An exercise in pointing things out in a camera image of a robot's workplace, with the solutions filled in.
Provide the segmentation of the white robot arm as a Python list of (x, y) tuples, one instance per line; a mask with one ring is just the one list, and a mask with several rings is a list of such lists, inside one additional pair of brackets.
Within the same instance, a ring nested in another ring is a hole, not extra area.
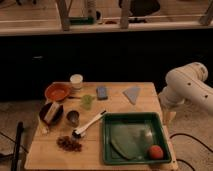
[(166, 86), (159, 93), (164, 108), (173, 108), (185, 100), (213, 115), (213, 88), (205, 84), (208, 77), (206, 66), (193, 62), (170, 70), (165, 77)]

